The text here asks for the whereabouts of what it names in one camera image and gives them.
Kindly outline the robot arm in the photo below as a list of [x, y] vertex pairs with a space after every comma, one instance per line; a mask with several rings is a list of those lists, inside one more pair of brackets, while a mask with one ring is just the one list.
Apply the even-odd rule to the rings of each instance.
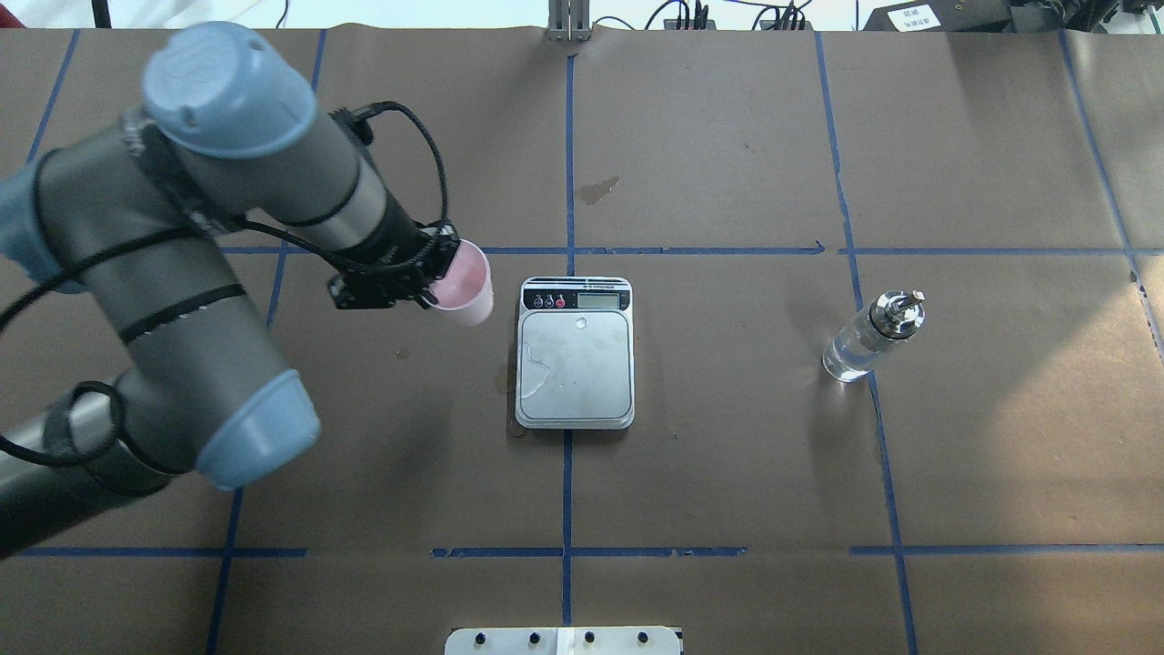
[[321, 432], [301, 377], [217, 238], [315, 254], [338, 309], [441, 302], [463, 240], [447, 207], [413, 220], [369, 154], [396, 101], [326, 112], [260, 33], [192, 24], [152, 54], [141, 101], [3, 181], [3, 257], [35, 286], [88, 293], [132, 359], [3, 436], [3, 557], [200, 474], [244, 487]]

